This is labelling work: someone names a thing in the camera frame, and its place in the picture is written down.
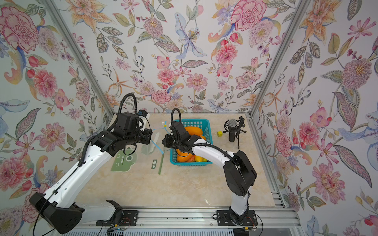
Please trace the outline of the clear blue-zip bag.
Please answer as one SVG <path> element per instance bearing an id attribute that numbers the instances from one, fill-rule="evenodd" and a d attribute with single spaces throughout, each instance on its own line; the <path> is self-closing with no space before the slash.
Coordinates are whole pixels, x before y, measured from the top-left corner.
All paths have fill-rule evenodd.
<path id="1" fill-rule="evenodd" d="M 145 155 L 164 154 L 165 147 L 162 144 L 162 140 L 165 135 L 168 134 L 167 121 L 159 123 L 157 127 L 152 129 L 152 132 L 150 143 L 148 145 L 142 145 L 141 153 Z"/>

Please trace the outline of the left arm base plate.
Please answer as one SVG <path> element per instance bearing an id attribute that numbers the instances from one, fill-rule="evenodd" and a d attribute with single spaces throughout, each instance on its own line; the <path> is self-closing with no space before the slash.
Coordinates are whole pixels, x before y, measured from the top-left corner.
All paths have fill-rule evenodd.
<path id="1" fill-rule="evenodd" d="M 139 211 L 137 210 L 123 210 L 118 211 L 109 220 L 98 220 L 96 226 L 99 227 L 129 227 L 136 226 Z"/>

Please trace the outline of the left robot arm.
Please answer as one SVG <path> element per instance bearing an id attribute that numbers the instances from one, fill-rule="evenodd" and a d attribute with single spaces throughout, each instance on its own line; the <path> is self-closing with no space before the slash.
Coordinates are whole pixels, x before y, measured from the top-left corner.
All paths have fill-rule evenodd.
<path id="1" fill-rule="evenodd" d="M 122 223 L 123 208 L 115 201 L 91 206 L 77 203 L 75 199 L 94 174 L 119 151 L 125 154 L 127 146 L 150 143 L 152 129 L 148 118 L 145 110 L 123 113 L 119 108 L 110 127 L 86 141 L 82 156 L 70 170 L 44 193 L 32 195 L 29 202 L 36 209 L 37 217 L 43 218 L 60 234 L 92 221 L 112 227 Z"/>

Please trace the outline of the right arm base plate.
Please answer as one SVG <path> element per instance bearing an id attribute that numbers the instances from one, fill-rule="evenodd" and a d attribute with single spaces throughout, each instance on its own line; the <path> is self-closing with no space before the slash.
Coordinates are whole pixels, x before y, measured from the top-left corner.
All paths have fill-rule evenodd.
<path id="1" fill-rule="evenodd" d="M 217 210 L 212 217 L 217 221 L 218 226 L 258 226 L 255 211 L 249 209 L 242 215 L 236 214 L 231 209 Z"/>

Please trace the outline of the large orange mango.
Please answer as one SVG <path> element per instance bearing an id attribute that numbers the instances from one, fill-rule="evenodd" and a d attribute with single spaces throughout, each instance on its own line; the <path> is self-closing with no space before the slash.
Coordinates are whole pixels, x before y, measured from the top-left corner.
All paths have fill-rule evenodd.
<path id="1" fill-rule="evenodd" d="M 192 157 L 192 154 L 189 152 L 181 152 L 179 149 L 176 149 L 177 152 L 177 162 L 187 162 L 188 159 Z"/>

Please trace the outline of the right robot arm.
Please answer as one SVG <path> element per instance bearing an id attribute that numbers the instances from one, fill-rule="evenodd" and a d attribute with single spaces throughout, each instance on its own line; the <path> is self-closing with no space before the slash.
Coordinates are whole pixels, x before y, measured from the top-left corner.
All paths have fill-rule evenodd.
<path id="1" fill-rule="evenodd" d="M 177 108 L 171 112 L 169 128 L 171 134 L 163 139 L 164 147 L 203 157 L 223 169 L 226 184 L 232 192 L 229 220 L 235 225 L 241 225 L 248 215 L 250 188 L 258 177 L 247 155 L 241 150 L 226 151 L 198 135 L 189 134 Z"/>

